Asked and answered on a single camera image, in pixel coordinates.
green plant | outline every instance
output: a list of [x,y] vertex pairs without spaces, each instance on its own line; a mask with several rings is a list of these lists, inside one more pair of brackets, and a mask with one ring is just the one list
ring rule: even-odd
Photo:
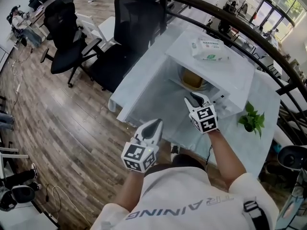
[[257,130],[261,138],[261,128],[264,128],[264,113],[262,115],[257,114],[258,111],[255,111],[250,102],[247,102],[245,110],[247,114],[241,116],[238,123],[243,124],[247,132],[254,131],[256,134]]

cable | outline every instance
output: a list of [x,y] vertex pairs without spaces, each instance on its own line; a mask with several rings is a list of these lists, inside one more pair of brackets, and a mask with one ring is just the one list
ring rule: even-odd
[[12,115],[12,112],[13,112],[13,110],[14,110],[14,107],[15,107],[15,105],[16,105],[17,102],[18,102],[18,96],[19,96],[19,92],[17,92],[17,98],[16,98],[16,101],[14,101],[14,104],[13,104],[13,107],[12,107],[12,109],[11,109],[10,115]]
[[69,199],[70,203],[76,208],[77,212],[86,220],[87,224],[88,224],[89,226],[91,226],[91,224],[88,222],[88,220],[85,218],[85,216],[84,216],[84,215],[80,212],[80,210],[74,205],[74,203],[71,201],[71,199],[70,199],[70,198],[68,197],[68,195],[63,191],[62,188],[60,188],[59,186],[54,186],[54,187],[52,188],[52,195],[53,195],[53,190],[54,190],[55,188],[59,188],[59,189],[63,192],[63,194],[66,195],[66,197]]
[[212,145],[210,146],[209,151],[208,151],[208,157],[207,157],[206,168],[205,168],[206,173],[208,173],[208,162],[209,162],[209,158],[210,158],[211,149],[212,149]]

sneaker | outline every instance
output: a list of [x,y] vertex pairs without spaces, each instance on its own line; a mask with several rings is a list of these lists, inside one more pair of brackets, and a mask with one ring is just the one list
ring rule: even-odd
[[88,3],[91,3],[92,1],[95,1],[95,0],[88,0]]
[[37,183],[37,182],[32,182],[32,183],[35,184],[35,185],[37,186],[36,191],[42,190],[42,188],[43,188],[42,184],[39,184],[39,183]]
[[34,163],[31,164],[31,169],[34,170],[34,178],[37,178],[38,177],[38,172],[37,172],[37,167]]
[[179,154],[180,146],[175,143],[171,143],[171,161]]

mesh chair back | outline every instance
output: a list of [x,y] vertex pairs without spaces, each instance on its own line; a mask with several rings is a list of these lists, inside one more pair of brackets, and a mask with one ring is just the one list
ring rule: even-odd
[[46,8],[44,24],[59,51],[65,51],[72,45],[78,30],[76,20],[75,5],[72,2],[56,0]]
[[31,202],[35,198],[34,190],[26,185],[14,186],[11,191],[19,204]]
[[114,39],[143,54],[163,18],[163,8],[152,0],[115,0]]
[[37,8],[41,5],[41,3],[39,2],[39,0],[30,0],[29,1],[29,7],[34,9],[34,11],[37,10]]

strap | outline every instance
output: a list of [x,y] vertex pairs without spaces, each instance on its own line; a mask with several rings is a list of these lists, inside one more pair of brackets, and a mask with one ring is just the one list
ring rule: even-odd
[[243,215],[245,216],[251,230],[270,230],[268,219],[264,211],[254,200],[243,204]]

